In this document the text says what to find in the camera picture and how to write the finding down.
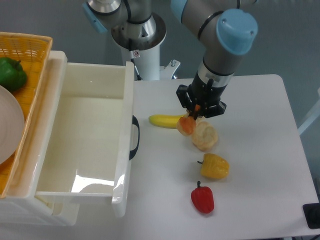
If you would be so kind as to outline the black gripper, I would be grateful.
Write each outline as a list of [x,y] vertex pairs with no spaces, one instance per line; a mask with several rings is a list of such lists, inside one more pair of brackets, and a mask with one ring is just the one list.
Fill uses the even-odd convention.
[[213,78],[205,83],[196,73],[189,87],[183,84],[178,86],[176,95],[181,106],[188,111],[192,110],[192,102],[200,105],[204,110],[203,116],[208,119],[225,113],[227,105],[221,101],[221,95],[226,87],[214,86]]

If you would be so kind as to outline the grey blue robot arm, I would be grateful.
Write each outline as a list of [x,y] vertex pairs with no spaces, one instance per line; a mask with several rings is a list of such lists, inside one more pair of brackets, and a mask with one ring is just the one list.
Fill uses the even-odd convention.
[[[221,95],[250,51],[258,33],[254,17],[243,11],[246,0],[173,0],[172,13],[205,46],[205,54],[190,85],[176,95],[194,117],[222,115]],[[160,67],[160,45],[167,30],[164,20],[152,11],[149,0],[86,0],[82,9],[99,33],[111,32],[123,62],[132,62],[135,78],[159,80],[174,75]]]

